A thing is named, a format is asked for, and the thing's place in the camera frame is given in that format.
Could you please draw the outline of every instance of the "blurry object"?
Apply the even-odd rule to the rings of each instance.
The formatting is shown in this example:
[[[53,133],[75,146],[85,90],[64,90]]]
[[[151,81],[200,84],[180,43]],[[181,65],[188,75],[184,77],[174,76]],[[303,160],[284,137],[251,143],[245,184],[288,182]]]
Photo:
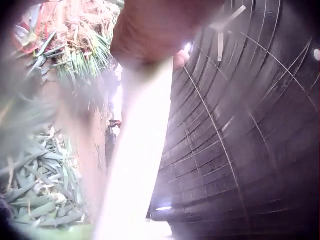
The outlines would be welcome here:
[[[117,5],[120,9],[123,9],[124,7],[124,2],[121,0],[105,0],[105,1]]]
[[[101,211],[93,239],[156,239],[155,232],[141,236],[155,185],[168,125],[173,57],[146,65],[137,71],[126,69],[127,108],[117,137]],[[144,119],[144,129],[137,126]],[[122,208],[130,196],[133,208]],[[122,226],[132,231],[119,232]]]
[[[121,126],[121,121],[120,120],[113,120],[113,119],[110,119],[109,120],[110,121],[110,127],[118,127],[118,128],[120,128],[120,126]]]
[[[242,5],[239,7],[231,16],[221,22],[214,22],[210,25],[210,27],[217,31],[218,33],[218,62],[222,61],[222,52],[223,52],[223,31],[225,30],[226,26],[235,19],[238,15],[240,15],[245,10],[245,6]]]

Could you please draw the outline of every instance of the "person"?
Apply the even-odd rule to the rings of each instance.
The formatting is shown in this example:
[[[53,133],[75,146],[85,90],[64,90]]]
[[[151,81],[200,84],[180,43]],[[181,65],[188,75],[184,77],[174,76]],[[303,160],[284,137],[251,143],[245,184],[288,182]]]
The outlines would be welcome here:
[[[113,31],[110,52],[127,68],[169,56],[173,70],[186,64],[181,50],[212,22],[225,0],[126,0]]]

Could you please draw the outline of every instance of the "finger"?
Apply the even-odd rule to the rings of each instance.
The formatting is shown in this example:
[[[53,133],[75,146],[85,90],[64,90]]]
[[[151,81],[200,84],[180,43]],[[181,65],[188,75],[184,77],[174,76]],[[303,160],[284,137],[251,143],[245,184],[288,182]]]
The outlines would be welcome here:
[[[190,58],[190,55],[185,50],[180,50],[177,54],[173,57],[173,70],[177,70],[180,67],[184,66]]]

